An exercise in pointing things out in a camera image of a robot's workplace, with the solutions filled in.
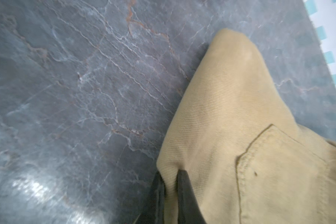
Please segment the khaki pants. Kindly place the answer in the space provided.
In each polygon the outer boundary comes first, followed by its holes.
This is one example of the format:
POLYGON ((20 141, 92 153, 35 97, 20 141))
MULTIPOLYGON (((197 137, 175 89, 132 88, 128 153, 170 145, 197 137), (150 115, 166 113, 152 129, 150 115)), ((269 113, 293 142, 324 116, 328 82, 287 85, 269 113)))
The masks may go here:
POLYGON ((214 37, 157 168, 167 224, 178 222, 179 170, 208 224, 336 224, 336 143, 296 123, 242 33, 222 29, 214 37))

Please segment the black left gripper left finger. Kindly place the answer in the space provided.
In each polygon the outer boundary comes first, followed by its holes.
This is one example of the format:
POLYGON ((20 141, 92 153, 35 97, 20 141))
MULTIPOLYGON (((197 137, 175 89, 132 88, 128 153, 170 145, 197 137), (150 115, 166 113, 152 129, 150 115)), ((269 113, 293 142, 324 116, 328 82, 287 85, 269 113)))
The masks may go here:
POLYGON ((165 184, 157 171, 135 224, 164 224, 165 184))

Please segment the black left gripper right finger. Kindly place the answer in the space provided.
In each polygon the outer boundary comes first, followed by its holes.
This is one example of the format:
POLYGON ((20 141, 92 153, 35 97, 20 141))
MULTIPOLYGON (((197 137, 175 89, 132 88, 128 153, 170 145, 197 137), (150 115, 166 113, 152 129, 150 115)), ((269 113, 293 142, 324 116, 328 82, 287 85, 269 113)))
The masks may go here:
POLYGON ((206 224, 187 171, 177 173, 178 224, 206 224))

